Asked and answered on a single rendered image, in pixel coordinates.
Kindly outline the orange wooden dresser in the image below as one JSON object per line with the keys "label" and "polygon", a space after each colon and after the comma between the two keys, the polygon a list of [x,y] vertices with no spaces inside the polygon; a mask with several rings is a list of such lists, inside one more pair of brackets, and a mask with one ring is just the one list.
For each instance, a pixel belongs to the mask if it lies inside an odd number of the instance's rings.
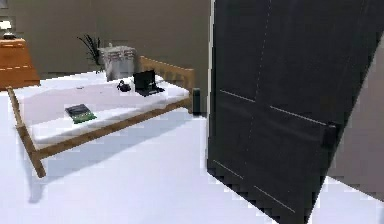
{"label": "orange wooden dresser", "polygon": [[0,40],[0,91],[40,84],[24,39]]}

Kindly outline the black room door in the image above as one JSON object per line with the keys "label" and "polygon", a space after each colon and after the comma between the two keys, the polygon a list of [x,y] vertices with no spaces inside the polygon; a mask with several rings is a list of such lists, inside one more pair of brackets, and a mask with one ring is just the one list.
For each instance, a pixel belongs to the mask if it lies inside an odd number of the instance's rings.
{"label": "black room door", "polygon": [[384,0],[215,0],[207,171],[307,224],[384,33]]}

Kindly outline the green black book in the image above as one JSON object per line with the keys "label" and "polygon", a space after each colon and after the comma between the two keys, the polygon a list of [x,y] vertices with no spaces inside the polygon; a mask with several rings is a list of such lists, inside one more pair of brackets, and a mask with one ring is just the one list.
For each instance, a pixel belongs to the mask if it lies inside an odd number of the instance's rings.
{"label": "green black book", "polygon": [[65,111],[72,118],[75,124],[96,119],[94,113],[84,104],[68,107]]}

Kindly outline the wooden bed white mattress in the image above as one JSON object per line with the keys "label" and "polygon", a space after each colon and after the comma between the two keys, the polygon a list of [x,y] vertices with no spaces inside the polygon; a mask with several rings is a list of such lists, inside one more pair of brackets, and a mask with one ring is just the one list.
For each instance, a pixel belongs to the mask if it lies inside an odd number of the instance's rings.
{"label": "wooden bed white mattress", "polygon": [[[167,113],[191,108],[195,71],[140,57],[140,72],[155,71],[155,81],[163,92],[141,96],[135,91],[134,77],[72,88],[46,90],[20,98],[11,86],[6,88],[19,134],[36,175],[46,176],[42,161],[97,138]],[[128,92],[117,89],[123,80]],[[84,104],[96,119],[75,124],[65,109]]]}

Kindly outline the dark house plant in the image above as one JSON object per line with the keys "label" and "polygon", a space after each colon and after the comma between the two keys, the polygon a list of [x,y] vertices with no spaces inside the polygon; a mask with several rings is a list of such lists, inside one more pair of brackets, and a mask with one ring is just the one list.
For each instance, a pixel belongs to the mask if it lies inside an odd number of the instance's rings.
{"label": "dark house plant", "polygon": [[88,59],[91,60],[97,67],[96,72],[100,73],[104,70],[104,65],[100,61],[100,51],[101,40],[99,37],[91,37],[89,34],[85,34],[83,37],[78,37],[87,48]]}

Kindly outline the black laptop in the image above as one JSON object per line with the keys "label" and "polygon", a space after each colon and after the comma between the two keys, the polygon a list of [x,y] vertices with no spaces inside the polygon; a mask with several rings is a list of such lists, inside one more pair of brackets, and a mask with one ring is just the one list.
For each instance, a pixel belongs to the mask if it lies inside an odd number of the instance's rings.
{"label": "black laptop", "polygon": [[155,81],[155,71],[147,70],[139,73],[135,73],[134,84],[135,91],[143,97],[163,92],[164,89],[158,87]]}

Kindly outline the dark green bin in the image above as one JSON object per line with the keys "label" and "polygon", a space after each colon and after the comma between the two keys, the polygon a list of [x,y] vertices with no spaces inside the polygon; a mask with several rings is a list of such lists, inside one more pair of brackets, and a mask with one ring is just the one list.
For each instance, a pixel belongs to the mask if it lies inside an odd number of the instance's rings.
{"label": "dark green bin", "polygon": [[194,88],[192,90],[192,114],[198,116],[201,114],[200,110],[200,89]]}

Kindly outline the grey patterned pillow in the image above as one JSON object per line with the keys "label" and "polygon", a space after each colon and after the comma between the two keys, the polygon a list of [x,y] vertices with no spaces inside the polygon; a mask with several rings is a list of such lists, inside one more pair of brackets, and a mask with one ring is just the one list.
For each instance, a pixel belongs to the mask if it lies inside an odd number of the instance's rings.
{"label": "grey patterned pillow", "polygon": [[137,72],[137,52],[128,46],[99,48],[108,81],[128,78]]}

